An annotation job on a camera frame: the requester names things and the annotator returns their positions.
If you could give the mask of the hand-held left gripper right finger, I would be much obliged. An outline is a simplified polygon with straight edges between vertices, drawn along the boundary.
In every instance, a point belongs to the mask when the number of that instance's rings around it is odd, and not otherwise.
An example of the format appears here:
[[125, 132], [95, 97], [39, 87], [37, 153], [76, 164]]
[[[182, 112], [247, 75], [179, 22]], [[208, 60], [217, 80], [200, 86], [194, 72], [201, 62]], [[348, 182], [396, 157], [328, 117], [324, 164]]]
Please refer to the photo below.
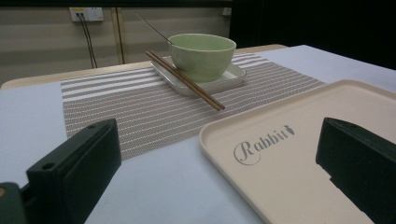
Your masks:
[[375, 224], [396, 224], [396, 144], [354, 123], [326, 118], [316, 163]]

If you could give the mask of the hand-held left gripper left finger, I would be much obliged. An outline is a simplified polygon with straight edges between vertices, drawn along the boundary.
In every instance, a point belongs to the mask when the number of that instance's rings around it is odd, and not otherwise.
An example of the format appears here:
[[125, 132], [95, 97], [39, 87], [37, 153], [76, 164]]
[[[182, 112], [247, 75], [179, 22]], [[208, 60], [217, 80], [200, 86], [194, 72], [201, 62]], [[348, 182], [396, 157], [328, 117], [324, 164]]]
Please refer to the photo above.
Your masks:
[[84, 224], [120, 165], [117, 122], [87, 126], [26, 171], [29, 217], [34, 224]]

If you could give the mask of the beige tray with rabbit print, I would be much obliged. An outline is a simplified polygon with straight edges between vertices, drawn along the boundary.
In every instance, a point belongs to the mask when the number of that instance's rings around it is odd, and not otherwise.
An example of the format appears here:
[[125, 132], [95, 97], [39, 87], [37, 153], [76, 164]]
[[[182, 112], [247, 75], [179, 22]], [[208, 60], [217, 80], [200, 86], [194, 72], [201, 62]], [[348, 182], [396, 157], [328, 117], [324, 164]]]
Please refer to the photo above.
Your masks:
[[396, 144], [396, 92], [354, 80], [211, 122], [200, 144], [266, 224], [374, 224], [316, 163], [326, 118]]

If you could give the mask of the white square plate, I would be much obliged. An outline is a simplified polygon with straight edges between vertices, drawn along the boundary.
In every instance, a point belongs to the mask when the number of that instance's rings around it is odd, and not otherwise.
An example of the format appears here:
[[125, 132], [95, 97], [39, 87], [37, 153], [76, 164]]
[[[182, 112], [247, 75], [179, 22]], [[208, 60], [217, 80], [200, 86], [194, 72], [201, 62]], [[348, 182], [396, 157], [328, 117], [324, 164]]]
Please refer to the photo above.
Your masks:
[[[191, 89], [160, 66], [157, 62], [152, 61], [151, 66], [156, 74], [161, 77], [175, 92], [184, 96], [194, 95], [194, 92]], [[198, 83], [198, 86], [208, 93], [227, 91], [240, 86], [246, 76], [247, 72], [245, 70], [231, 63], [220, 78], [210, 82]]]

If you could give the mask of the metal spoon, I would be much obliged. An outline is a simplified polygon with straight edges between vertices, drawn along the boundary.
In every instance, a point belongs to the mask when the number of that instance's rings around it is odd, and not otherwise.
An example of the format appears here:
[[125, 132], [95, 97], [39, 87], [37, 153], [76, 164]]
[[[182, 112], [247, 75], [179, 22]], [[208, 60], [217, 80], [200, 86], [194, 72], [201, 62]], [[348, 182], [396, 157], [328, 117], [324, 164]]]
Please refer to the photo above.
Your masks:
[[134, 14], [142, 21], [144, 22], [150, 29], [152, 29], [155, 33], [157, 33], [159, 36], [161, 36], [163, 39], [167, 41], [170, 45], [174, 45], [173, 42], [171, 42], [165, 35], [163, 35], [161, 32], [159, 32], [154, 26], [152, 26], [149, 22], [147, 22], [143, 17], [141, 17], [137, 11], [134, 11]]

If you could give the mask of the green bowl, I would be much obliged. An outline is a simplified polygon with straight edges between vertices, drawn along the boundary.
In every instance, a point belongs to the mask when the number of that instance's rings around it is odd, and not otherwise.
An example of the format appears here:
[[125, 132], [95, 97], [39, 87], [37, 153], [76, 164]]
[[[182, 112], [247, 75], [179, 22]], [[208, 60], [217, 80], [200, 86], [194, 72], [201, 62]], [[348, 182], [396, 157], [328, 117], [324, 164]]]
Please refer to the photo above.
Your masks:
[[171, 59], [177, 70], [194, 82], [219, 79], [231, 64], [236, 43], [208, 34], [180, 34], [169, 38]]

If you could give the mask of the white table cover sheet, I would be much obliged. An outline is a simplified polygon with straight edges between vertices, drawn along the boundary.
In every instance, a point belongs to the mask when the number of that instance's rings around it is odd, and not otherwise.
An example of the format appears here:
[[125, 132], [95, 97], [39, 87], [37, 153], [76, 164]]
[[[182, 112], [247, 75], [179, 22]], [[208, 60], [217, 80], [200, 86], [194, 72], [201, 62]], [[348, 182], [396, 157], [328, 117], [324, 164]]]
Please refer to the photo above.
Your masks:
[[[396, 91], [396, 70], [309, 46], [260, 55], [318, 80], [356, 79]], [[53, 82], [0, 90], [0, 182], [26, 170], [66, 139], [61, 87]], [[88, 224], [262, 224], [201, 152], [196, 137], [125, 161]]]

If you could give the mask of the striped woven placemat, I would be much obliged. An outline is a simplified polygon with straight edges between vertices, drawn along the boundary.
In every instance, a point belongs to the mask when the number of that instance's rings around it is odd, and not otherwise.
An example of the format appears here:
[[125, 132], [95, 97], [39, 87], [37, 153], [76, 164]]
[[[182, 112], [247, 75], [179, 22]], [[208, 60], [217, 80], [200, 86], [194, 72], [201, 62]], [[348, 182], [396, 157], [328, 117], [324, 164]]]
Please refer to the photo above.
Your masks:
[[222, 111], [176, 92], [151, 65], [63, 80], [66, 133], [72, 136], [97, 121], [115, 119], [126, 160], [193, 137], [209, 122], [324, 84], [252, 53], [234, 56], [233, 63], [246, 75], [236, 86], [214, 94], [225, 105]]

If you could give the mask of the wooden wall strip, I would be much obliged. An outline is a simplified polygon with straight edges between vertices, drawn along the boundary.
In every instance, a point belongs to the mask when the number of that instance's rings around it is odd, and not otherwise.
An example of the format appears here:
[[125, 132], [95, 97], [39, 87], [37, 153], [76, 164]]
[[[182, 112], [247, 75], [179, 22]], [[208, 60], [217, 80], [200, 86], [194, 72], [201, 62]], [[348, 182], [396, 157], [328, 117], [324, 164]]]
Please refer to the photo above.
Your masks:
[[123, 47], [123, 38], [124, 38], [123, 21], [122, 21], [122, 12], [119, 7], [111, 8], [111, 18], [112, 18], [113, 31], [115, 36], [119, 64], [125, 64], [125, 53]]

